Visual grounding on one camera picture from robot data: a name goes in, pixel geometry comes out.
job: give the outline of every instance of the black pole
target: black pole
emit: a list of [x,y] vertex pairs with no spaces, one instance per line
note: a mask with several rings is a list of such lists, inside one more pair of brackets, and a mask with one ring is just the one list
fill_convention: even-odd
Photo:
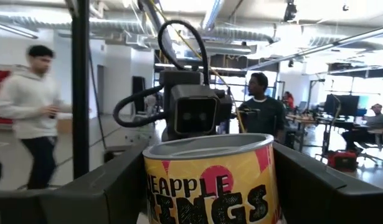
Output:
[[73,178],[89,171],[89,0],[78,0],[72,18]]

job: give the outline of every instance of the door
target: door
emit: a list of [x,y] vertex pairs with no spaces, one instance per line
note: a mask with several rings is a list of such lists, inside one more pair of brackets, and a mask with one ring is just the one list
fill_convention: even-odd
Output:
[[103,114],[104,108],[104,66],[97,65],[97,100],[98,110],[100,114]]

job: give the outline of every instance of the floor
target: floor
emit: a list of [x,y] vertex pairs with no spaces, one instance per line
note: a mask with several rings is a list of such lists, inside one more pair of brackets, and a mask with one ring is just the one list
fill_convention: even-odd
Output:
[[[103,132],[106,136],[107,146],[118,146],[125,144],[124,138],[126,129],[120,128],[111,116],[103,116]],[[237,131],[236,123],[232,123],[231,131]],[[157,124],[158,131],[163,130],[164,124]],[[305,138],[311,143],[321,143],[321,133],[324,127],[312,126],[308,128],[308,136]],[[343,149],[344,141],[342,137],[334,132],[331,135],[330,149]],[[320,153],[320,148],[306,148],[303,153],[314,156]],[[90,170],[102,165],[103,144],[101,133],[98,128],[97,119],[90,121]],[[377,149],[369,151],[369,154],[378,155],[383,158],[382,152]],[[55,151],[56,161],[59,165],[57,172],[52,180],[52,185],[64,185],[72,180],[72,137],[69,134],[60,136],[59,145]],[[24,147],[14,138],[10,131],[0,130],[0,161],[4,165],[4,176],[0,182],[2,190],[20,189],[27,181],[31,168],[31,157]],[[383,188],[383,167],[374,167],[371,161],[359,161],[359,168],[356,173],[349,174],[370,184]],[[147,219],[141,215],[139,224],[148,223]]]

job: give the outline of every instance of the office chair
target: office chair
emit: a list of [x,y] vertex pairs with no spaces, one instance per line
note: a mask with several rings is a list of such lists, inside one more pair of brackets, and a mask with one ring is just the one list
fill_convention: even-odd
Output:
[[363,149],[363,151],[359,153],[357,156],[363,157],[364,160],[370,159],[372,162],[375,163],[375,166],[378,166],[379,163],[383,165],[383,159],[376,156],[368,155],[367,153],[364,152],[364,150],[369,148],[378,148],[380,152],[383,149],[383,133],[375,133],[375,135],[376,135],[376,142],[374,143],[374,145],[373,145],[373,142],[357,142]]

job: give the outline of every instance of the can rim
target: can rim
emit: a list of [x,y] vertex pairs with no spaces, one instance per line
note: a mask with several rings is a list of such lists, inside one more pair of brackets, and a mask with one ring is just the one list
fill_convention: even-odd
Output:
[[[197,155],[197,156],[172,156],[172,155],[157,155],[152,153],[151,151],[153,149],[156,149],[157,147],[160,146],[165,146],[165,145],[177,145],[180,143],[185,143],[185,142],[192,142],[195,140],[201,140],[201,139],[206,139],[206,138],[226,138],[228,136],[260,136],[264,137],[265,140],[263,141],[258,141],[258,142],[253,142],[250,144],[244,144],[240,146],[229,146],[231,148],[237,148],[236,150],[228,150],[225,152],[212,152],[212,153],[207,153],[203,155]],[[245,134],[223,134],[223,135],[215,135],[215,136],[203,136],[203,137],[196,137],[196,138],[187,138],[187,139],[180,139],[180,140],[175,140],[175,141],[168,141],[168,142],[162,142],[154,146],[150,146],[146,148],[143,151],[143,156],[148,159],[152,160],[162,160],[162,161],[185,161],[185,160],[195,160],[195,159],[208,159],[212,157],[218,157],[218,156],[231,156],[231,155],[236,155],[236,154],[241,154],[245,152],[250,152],[253,150],[256,150],[260,147],[267,146],[271,144],[274,141],[274,137],[269,134],[259,134],[259,133],[245,133]],[[217,146],[217,147],[206,147],[206,149],[212,149],[212,148],[223,148],[223,146]]]

